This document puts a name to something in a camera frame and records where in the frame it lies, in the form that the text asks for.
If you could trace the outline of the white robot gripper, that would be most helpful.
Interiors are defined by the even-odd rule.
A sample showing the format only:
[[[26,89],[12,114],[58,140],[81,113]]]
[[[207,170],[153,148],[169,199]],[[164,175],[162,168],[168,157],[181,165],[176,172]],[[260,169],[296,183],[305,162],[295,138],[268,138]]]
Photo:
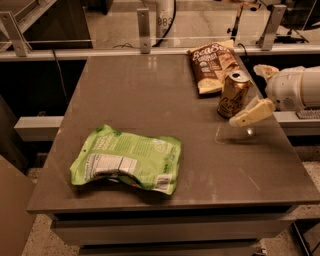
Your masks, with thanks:
[[[260,122],[271,116],[276,108],[280,111],[298,111],[305,107],[301,96],[301,82],[305,71],[303,66],[279,71],[276,67],[258,64],[253,70],[256,75],[268,81],[268,98],[260,99],[255,96],[243,110],[229,119],[232,127],[246,127]]]

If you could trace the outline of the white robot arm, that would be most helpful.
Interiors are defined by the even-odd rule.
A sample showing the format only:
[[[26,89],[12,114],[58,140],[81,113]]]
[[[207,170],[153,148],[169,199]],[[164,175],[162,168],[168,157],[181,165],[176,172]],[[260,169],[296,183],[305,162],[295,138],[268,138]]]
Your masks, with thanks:
[[[271,116],[276,110],[294,111],[299,119],[318,119],[320,107],[320,66],[297,66],[279,70],[255,65],[256,75],[266,81],[266,98],[255,96],[229,120],[232,127],[245,127]]]

